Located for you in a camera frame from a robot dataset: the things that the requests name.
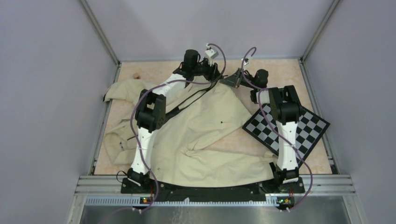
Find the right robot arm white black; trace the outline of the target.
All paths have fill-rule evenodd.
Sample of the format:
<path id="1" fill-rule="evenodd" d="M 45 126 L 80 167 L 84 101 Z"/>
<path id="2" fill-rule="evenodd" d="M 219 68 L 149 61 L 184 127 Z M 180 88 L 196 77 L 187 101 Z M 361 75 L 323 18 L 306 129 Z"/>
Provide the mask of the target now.
<path id="1" fill-rule="evenodd" d="M 278 136 L 278 160 L 271 169 L 274 175 L 274 187 L 279 192 L 287 192 L 299 179 L 298 163 L 296 159 L 296 132 L 299 118 L 302 115 L 302 105 L 293 85 L 281 89 L 277 87 L 260 90 L 267 87 L 269 72 L 259 69 L 254 76 L 242 68 L 220 82 L 227 86 L 238 88 L 243 85 L 252 88 L 251 101 L 258 104 L 267 103 L 270 114 L 276 122 L 277 130 L 270 129 Z"/>

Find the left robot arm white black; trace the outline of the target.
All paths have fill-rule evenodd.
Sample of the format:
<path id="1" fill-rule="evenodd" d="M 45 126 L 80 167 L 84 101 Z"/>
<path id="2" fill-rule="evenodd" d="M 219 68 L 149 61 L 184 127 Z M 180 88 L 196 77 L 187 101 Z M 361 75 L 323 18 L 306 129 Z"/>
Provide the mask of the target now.
<path id="1" fill-rule="evenodd" d="M 183 109 L 176 106 L 166 111 L 167 99 L 189 84 L 197 84 L 195 77 L 203 76 L 207 87 L 201 92 L 206 94 L 217 82 L 223 78 L 223 71 L 219 71 L 214 59 L 218 52 L 207 46 L 204 57 L 194 49 L 186 50 L 184 60 L 180 63 L 168 79 L 157 87 L 144 89 L 140 93 L 131 120 L 135 120 L 137 131 L 133 131 L 137 141 L 136 154 L 127 176 L 124 178 L 139 193 L 144 193 L 150 186 L 150 159 L 158 130 Z"/>

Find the beige zip jacket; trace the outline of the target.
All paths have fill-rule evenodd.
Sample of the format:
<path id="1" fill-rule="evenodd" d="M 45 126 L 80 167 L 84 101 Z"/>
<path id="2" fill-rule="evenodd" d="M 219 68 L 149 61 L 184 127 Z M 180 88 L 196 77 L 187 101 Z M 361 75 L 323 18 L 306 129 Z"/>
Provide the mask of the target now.
<path id="1" fill-rule="evenodd" d="M 95 174 L 127 171 L 136 153 L 130 127 L 130 113 L 143 89 L 155 84 L 128 79 L 113 84 L 105 101 L 129 102 L 130 112 L 113 120 L 102 141 Z M 273 179 L 273 154 L 265 147 L 264 156 L 245 154 L 253 149 L 240 128 L 251 117 L 234 92 L 216 85 L 202 98 L 171 118 L 155 137 L 151 170 L 159 182 L 186 187 L 230 187 Z"/>

